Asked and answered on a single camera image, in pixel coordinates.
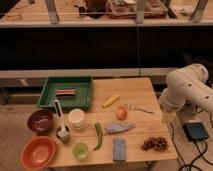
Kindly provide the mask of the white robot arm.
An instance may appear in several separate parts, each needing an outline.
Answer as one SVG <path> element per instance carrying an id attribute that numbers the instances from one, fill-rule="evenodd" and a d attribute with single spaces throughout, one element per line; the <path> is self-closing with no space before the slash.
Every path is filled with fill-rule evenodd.
<path id="1" fill-rule="evenodd" d="M 169 72 L 167 87 L 159 97 L 160 106 L 166 112 L 177 112 L 189 101 L 213 114 L 213 89 L 206 85 L 208 77 L 208 70 L 202 64 L 191 64 Z"/>

